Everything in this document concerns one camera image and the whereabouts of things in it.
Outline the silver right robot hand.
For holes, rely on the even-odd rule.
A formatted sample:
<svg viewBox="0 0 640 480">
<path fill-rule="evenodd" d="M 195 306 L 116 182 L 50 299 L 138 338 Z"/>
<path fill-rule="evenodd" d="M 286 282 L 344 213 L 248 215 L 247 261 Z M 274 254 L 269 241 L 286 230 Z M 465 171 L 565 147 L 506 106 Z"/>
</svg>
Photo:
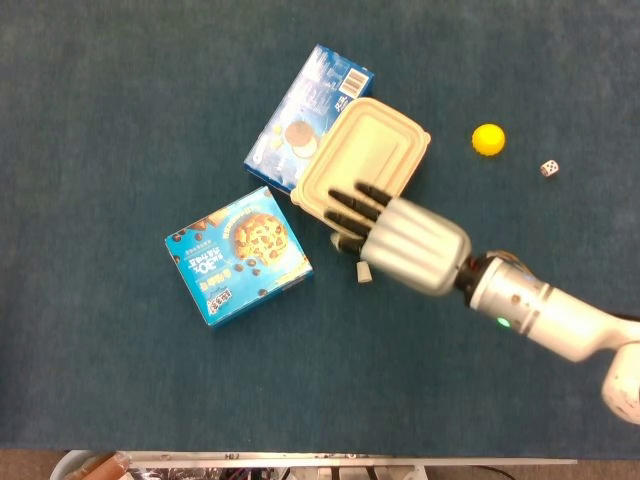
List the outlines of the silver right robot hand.
<svg viewBox="0 0 640 480">
<path fill-rule="evenodd" d="M 471 256 L 467 233 L 446 218 L 370 184 L 357 182 L 354 187 L 370 201 L 336 188 L 328 191 L 349 209 L 324 211 L 325 219 L 347 231 L 332 235 L 337 250 L 358 256 L 425 295 L 450 293 Z"/>
</svg>

